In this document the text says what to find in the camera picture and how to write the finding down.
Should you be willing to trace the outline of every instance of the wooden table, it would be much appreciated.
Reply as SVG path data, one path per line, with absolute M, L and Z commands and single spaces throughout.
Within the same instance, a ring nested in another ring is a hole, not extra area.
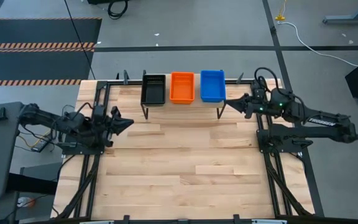
M 273 80 L 267 82 L 274 88 Z M 81 82 L 77 109 L 93 103 L 95 88 L 96 81 Z M 172 105 L 167 97 L 169 106 L 150 108 L 148 120 L 140 107 L 140 85 L 111 88 L 108 110 L 116 105 L 123 118 L 135 123 L 114 136 L 113 147 L 101 156 L 92 220 L 122 220 L 124 215 L 131 220 L 274 217 L 255 116 L 244 119 L 227 106 L 218 120 L 216 108 L 201 102 L 198 88 L 190 106 Z M 250 93 L 249 85 L 226 85 L 227 99 L 244 92 Z M 90 109 L 81 112 L 91 115 Z M 280 118 L 274 122 L 291 125 Z M 313 213 L 303 164 L 289 154 L 281 158 L 288 188 Z M 78 189 L 82 162 L 83 156 L 76 156 L 60 173 L 54 202 L 58 211 Z M 85 193 L 81 215 L 87 197 Z

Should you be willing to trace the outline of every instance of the orange striped tape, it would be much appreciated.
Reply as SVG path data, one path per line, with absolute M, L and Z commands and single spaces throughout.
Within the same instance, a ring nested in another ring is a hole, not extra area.
M 79 79 L 66 80 L 0 80 L 0 86 L 42 86 L 42 85 L 79 85 Z
M 0 18 L 0 20 L 60 20 L 60 19 L 70 19 L 70 17 L 62 18 Z M 100 17 L 76 17 L 73 19 L 102 19 Z
M 94 52 L 94 49 L 84 49 L 88 52 Z M 1 49 L 0 52 L 81 52 L 82 49 Z
M 93 42 L 83 42 L 82 47 L 84 49 L 90 49 L 94 47 Z M 0 43 L 0 49 L 60 49 L 60 48 L 79 48 L 82 49 L 80 43 Z

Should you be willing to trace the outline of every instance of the blue bin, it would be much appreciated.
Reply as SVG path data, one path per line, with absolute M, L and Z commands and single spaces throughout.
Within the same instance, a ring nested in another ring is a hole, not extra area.
M 201 99 L 204 102 L 219 103 L 226 99 L 224 72 L 215 70 L 201 71 Z

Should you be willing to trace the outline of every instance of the black desk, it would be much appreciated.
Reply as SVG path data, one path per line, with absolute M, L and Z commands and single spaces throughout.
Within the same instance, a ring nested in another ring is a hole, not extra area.
M 18 134 L 19 114 L 22 103 L 5 103 L 0 105 L 0 109 L 5 107 L 7 120 L 0 121 L 0 201 L 11 197 L 15 191 L 33 192 L 40 194 L 55 194 L 57 183 L 50 180 L 42 180 L 24 175 L 12 174 L 9 172 L 11 168 L 11 160 L 15 146 L 16 136 Z M 5 218 L 13 208 L 6 210 L 0 208 L 1 218 Z

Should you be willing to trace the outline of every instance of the gray floor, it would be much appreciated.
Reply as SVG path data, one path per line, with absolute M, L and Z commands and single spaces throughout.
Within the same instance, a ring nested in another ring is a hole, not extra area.
M 282 0 L 269 0 L 276 16 Z M 259 0 L 131 0 L 127 14 L 112 21 L 106 11 L 80 0 L 68 0 L 74 17 L 102 17 L 98 47 L 164 45 L 272 45 L 262 1 Z M 301 38 L 310 45 L 358 45 L 358 26 L 324 25 L 324 15 L 352 14 L 355 0 L 288 1 L 287 22 L 298 26 Z M 62 0 L 5 0 L 0 17 L 67 17 Z M 277 27 L 281 45 L 300 45 L 290 26 Z M 329 52 L 358 63 L 358 52 Z M 354 67 L 312 52 L 284 52 L 294 92 L 307 106 L 352 116 L 358 131 L 358 106 L 344 81 Z M 244 72 L 251 78 L 259 66 L 270 67 L 281 76 L 275 52 L 189 51 L 189 52 L 104 52 L 95 53 L 93 70 L 97 78 L 115 78 L 126 69 L 131 78 L 174 70 L 198 72 L 223 69 L 226 77 Z M 38 103 L 43 109 L 61 113 L 73 105 L 77 86 L 0 87 L 0 103 Z M 35 127 L 43 133 L 46 129 Z M 30 142 L 35 139 L 26 136 Z M 20 139 L 18 146 L 24 146 Z M 12 172 L 20 167 L 61 161 L 59 149 L 41 154 L 16 149 Z M 358 141 L 338 144 L 315 140 L 310 147 L 321 201 L 327 217 L 358 218 Z

